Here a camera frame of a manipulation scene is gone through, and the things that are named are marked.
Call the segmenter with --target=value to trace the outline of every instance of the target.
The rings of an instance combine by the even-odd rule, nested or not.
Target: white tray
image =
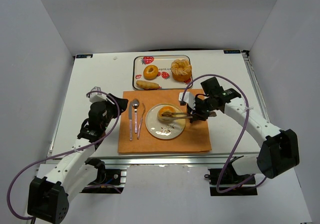
[[[172,78],[171,64],[176,59],[187,59],[190,62],[189,57],[185,55],[138,56],[137,58],[135,58],[133,62],[133,88],[142,90],[136,85],[137,80],[142,80],[157,83],[159,84],[161,89],[185,89],[187,84],[192,81],[192,76],[188,81],[185,82],[178,82]],[[155,65],[159,69],[159,76],[157,76],[153,80],[147,80],[144,78],[144,69],[148,65]]]

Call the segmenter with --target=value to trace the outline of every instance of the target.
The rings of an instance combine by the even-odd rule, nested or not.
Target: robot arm
[[[109,95],[116,100],[120,113],[124,112],[128,100]],[[84,120],[75,143],[70,145],[74,153],[64,156],[45,177],[34,178],[31,182],[27,207],[29,215],[59,224],[64,220],[74,197],[89,183],[100,183],[105,178],[104,162],[89,157],[102,141],[95,145],[93,143],[105,135],[107,126],[111,119],[117,117],[118,110],[101,95],[91,95],[90,101],[93,104],[88,119]]]
[[[224,90],[215,77],[202,82],[201,86],[205,99],[187,92],[182,101],[183,94],[179,95],[180,104],[187,103],[187,112],[192,115],[190,122],[204,121],[215,116],[215,110],[220,110],[244,125],[247,108],[239,93],[234,89]],[[299,164],[298,139],[291,129],[281,130],[250,110],[246,130],[261,150],[257,157],[235,158],[230,162],[229,168],[237,175],[262,173],[272,179]]]

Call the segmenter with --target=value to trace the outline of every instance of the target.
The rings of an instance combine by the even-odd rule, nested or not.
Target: white table
[[[55,165],[40,166],[38,177]],[[206,167],[131,166],[122,194],[78,194],[63,224],[300,224],[311,222],[293,169],[257,196],[211,197]],[[36,224],[47,224],[37,220]]]
[[[223,50],[165,51],[93,54],[92,58],[77,58],[67,90],[52,154],[69,150],[77,138],[80,125],[88,117],[90,102],[86,93],[99,86],[102,91],[122,97],[124,91],[133,90],[133,63],[137,56],[183,54],[190,58],[194,78],[203,74],[219,74],[235,82],[248,97],[249,105],[261,112],[245,62],[241,54],[224,54]],[[200,80],[193,88],[201,88]],[[232,85],[219,79],[224,89]],[[95,157],[117,157],[119,126],[107,137],[94,153]],[[212,154],[227,154],[235,144],[241,126],[221,112],[208,119]],[[245,133],[236,153],[258,152],[254,139]]]

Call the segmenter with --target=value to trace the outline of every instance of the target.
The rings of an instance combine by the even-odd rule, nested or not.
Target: cable
[[[113,180],[113,178],[111,178],[109,181],[107,181],[105,184],[109,184],[111,181]]]
[[[267,177],[264,177],[264,179],[259,184],[255,185],[254,187],[249,188],[249,189],[254,189],[254,188],[260,187],[266,180],[267,180]]]
[[[36,223],[36,218],[32,218],[30,224],[35,224]]]
[[[201,76],[199,76],[198,78],[195,78],[194,80],[192,80],[192,81],[186,86],[186,88],[184,89],[184,92],[183,92],[183,95],[182,95],[182,101],[184,100],[185,93],[186,93],[187,89],[193,84],[193,82],[195,82],[196,80],[198,80],[198,79],[200,79],[200,78],[209,77],[209,76],[210,76],[210,77],[222,78],[222,79],[224,79],[225,81],[231,83],[234,87],[236,87],[236,88],[239,90],[239,92],[240,92],[241,95],[243,96],[244,101],[245,101],[245,106],[246,106],[246,107],[249,107],[249,102],[248,102],[247,96],[246,96],[246,95],[244,94],[244,92],[239,88],[239,86],[236,85],[235,83],[233,83],[230,79],[225,78],[225,77],[220,76],[220,75],[217,75],[217,74],[205,74],[205,75],[201,75]],[[225,171],[226,171],[226,169],[227,169],[227,166],[228,166],[228,164],[229,164],[232,156],[234,155],[234,153],[235,153],[235,151],[236,151],[236,149],[237,149],[237,147],[238,147],[238,145],[239,145],[239,143],[240,143],[240,140],[241,140],[242,136],[243,136],[244,133],[245,133],[245,130],[246,130],[246,127],[247,127],[247,124],[248,124],[248,120],[249,120],[249,109],[246,110],[246,116],[245,116],[244,124],[243,124],[242,130],[241,130],[241,132],[240,132],[240,135],[239,135],[238,139],[236,140],[236,142],[235,142],[235,144],[234,144],[234,147],[233,147],[233,149],[231,150],[231,152],[230,152],[230,154],[229,154],[229,156],[228,156],[228,158],[227,158],[227,160],[226,160],[226,162],[225,162],[225,164],[224,164],[224,166],[223,166],[223,168],[222,168],[222,170],[221,170],[221,172],[220,172],[220,174],[219,174],[218,181],[217,181],[217,184],[216,184],[216,191],[217,191],[218,193],[226,193],[226,192],[228,192],[228,191],[231,191],[231,190],[233,190],[234,188],[237,188],[237,187],[245,184],[246,182],[248,182],[250,179],[252,179],[252,178],[254,177],[254,174],[253,174],[253,175],[250,175],[250,176],[249,176],[247,179],[245,179],[244,181],[242,181],[242,182],[240,182],[240,183],[238,183],[238,184],[236,184],[236,185],[234,185],[234,186],[232,186],[232,187],[230,187],[230,188],[227,188],[227,189],[224,189],[224,190],[220,190],[220,189],[219,189],[220,182],[221,182],[222,177],[223,177],[223,175],[224,175],[224,173],[225,173]]]
[[[117,108],[117,118],[115,120],[115,123],[114,125],[112,126],[112,128],[110,129],[110,131],[104,135],[102,138],[100,138],[99,140],[93,142],[93,143],[90,143],[84,147],[81,147],[81,148],[77,148],[77,149],[74,149],[74,150],[71,150],[71,151],[67,151],[67,152],[64,152],[64,153],[60,153],[60,154],[57,154],[57,155],[53,155],[51,157],[47,157],[47,158],[44,158],[44,159],[41,159],[39,161],[36,161],[36,162],[33,162],[29,165],[27,165],[26,167],[24,167],[20,172],[18,172],[18,174],[13,178],[13,180],[11,181],[10,185],[9,185],[9,188],[8,188],[8,191],[6,193],[6,203],[7,203],[7,206],[10,210],[10,212],[18,219],[21,219],[21,220],[32,220],[34,217],[23,217],[23,216],[20,216],[18,213],[15,212],[15,210],[13,209],[12,205],[11,205],[11,200],[10,200],[10,194],[11,194],[11,190],[12,190],[12,187],[14,185],[14,183],[16,182],[16,180],[18,179],[18,177],[25,171],[27,170],[28,168],[36,165],[36,164],[39,164],[39,163],[42,163],[44,161],[47,161],[47,160],[50,160],[50,159],[54,159],[54,158],[57,158],[57,157],[60,157],[60,156],[65,156],[65,155],[69,155],[71,153],[74,153],[75,151],[82,151],[88,147],[91,147],[99,142],[102,142],[113,130],[114,128],[116,127],[117,123],[118,123],[118,120],[119,120],[119,117],[120,117],[120,108],[119,108],[119,105],[118,103],[116,102],[116,100],[114,98],[112,98],[110,95],[108,95],[107,93],[105,92],[102,92],[102,91],[90,91],[89,93],[86,94],[86,96],[90,95],[91,93],[101,93],[101,94],[104,94],[107,96],[107,98],[111,99],[111,101],[116,105],[116,108]]]
[[[94,184],[101,184],[101,183],[106,179],[106,177],[107,177],[107,175],[104,174],[104,178],[103,178],[103,180],[102,180],[101,182],[99,182],[99,183],[93,182],[93,183],[94,183]]]
[[[111,184],[97,184],[97,185],[92,185],[92,186],[89,186],[89,187],[85,187],[83,190],[86,190],[86,189],[91,189],[91,188],[100,188],[100,187],[110,187],[110,188],[113,188],[115,189],[118,193],[122,193],[118,188],[116,188],[114,185],[111,185]]]

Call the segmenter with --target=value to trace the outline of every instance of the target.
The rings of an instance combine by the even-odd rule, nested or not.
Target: white wall
[[[250,52],[270,119],[296,131],[296,173],[320,223],[320,0],[278,0]]]
[[[15,224],[9,183],[46,156],[73,59],[40,0],[0,0],[0,17],[0,217]],[[12,204],[22,215],[34,175],[27,171],[13,188]]]
[[[72,54],[251,49],[276,0],[42,0]]]

